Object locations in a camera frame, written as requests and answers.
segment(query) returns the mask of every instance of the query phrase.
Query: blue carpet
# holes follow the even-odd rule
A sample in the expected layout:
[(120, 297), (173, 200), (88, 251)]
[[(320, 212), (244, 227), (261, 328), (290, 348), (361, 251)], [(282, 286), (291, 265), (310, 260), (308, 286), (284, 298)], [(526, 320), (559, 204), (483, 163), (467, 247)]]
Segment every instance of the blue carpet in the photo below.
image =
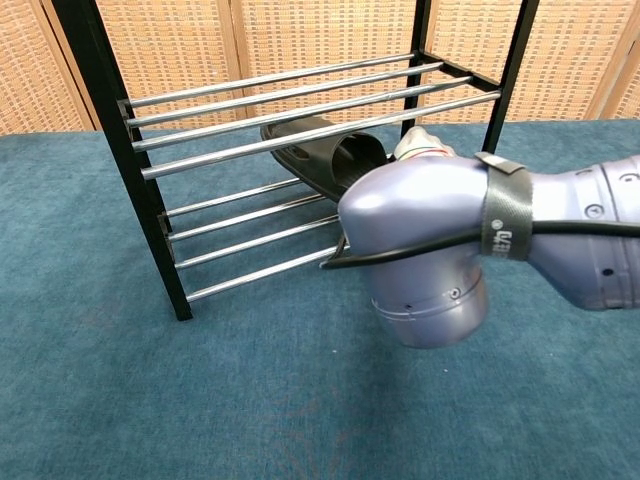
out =
[[(431, 130), (473, 154), (484, 127)], [(391, 148), (395, 128), (376, 133)], [(154, 152), (156, 163), (257, 132)], [(509, 124), (498, 153), (560, 172), (640, 152), (640, 122)], [(172, 208), (289, 178), (269, 154), (160, 182)], [(308, 194), (176, 218), (176, 230)], [(186, 240), (177, 256), (323, 215), (328, 201)], [(0, 138), (0, 478), (640, 478), (640, 315), (588, 313), (485, 259), (467, 341), (404, 349), (357, 271), (307, 265), (175, 321), (99, 133)], [(338, 228), (186, 271), (188, 291), (331, 246)]]

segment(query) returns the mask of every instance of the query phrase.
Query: slide sandal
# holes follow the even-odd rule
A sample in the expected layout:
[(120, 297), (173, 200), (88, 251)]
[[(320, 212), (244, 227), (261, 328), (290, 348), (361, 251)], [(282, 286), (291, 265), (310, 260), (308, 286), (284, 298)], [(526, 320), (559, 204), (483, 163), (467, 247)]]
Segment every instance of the slide sandal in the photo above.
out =
[[(263, 140), (328, 127), (319, 117), (265, 125)], [(380, 141), (362, 132), (299, 143), (271, 152), (280, 165), (325, 197), (338, 202), (360, 177), (388, 162)]]

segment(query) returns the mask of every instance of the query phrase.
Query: woven panel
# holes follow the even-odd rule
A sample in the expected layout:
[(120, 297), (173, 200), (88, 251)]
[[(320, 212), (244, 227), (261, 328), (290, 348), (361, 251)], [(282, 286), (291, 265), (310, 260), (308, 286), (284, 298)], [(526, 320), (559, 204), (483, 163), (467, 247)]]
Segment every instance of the woven panel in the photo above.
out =
[[(230, 79), (221, 19), (211, 0), (98, 0), (122, 77), (131, 98)], [(221, 93), (144, 107), (137, 116), (228, 100)], [(233, 110), (147, 128), (193, 128), (236, 119)]]
[[(499, 79), (520, 2), (441, 0), (434, 52)], [(584, 118), (635, 0), (543, 0), (514, 91), (508, 120)], [(428, 101), (460, 98), (460, 91)], [(428, 122), (486, 122), (490, 104), (454, 110)]]
[[(407, 53), (411, 46), (411, 27), (415, 2), (325, 0), (242, 0), (246, 30), (249, 75), (335, 64)], [(309, 85), (373, 72), (407, 68), (407, 62), (255, 87), (253, 93)], [(322, 92), (256, 107), (258, 114), (353, 98), (402, 88), (405, 78)], [(387, 102), (327, 114), (333, 121), (397, 111), (402, 102)]]
[(81, 117), (31, 5), (3, 0), (0, 135), (82, 130)]
[(616, 118), (640, 118), (640, 65), (620, 100)]

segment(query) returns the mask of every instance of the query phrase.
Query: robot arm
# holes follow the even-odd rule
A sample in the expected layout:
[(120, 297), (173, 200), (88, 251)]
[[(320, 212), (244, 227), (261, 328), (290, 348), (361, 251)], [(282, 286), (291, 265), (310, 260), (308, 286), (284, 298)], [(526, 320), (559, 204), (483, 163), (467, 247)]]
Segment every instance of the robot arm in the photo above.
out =
[[(434, 139), (413, 129), (396, 149), (399, 161), (370, 172), (342, 197), (340, 220), (352, 254), (407, 248), (482, 227), (491, 167), (452, 156)], [(640, 156), (559, 175), (531, 174), (530, 180), (534, 222), (640, 223)], [(499, 255), (508, 250), (510, 236), (501, 222), (491, 226)], [(480, 254), (480, 241), (472, 241), (363, 267), (389, 333), (416, 348), (470, 335), (488, 310)], [(526, 261), (579, 308), (640, 307), (640, 239), (534, 234)]]

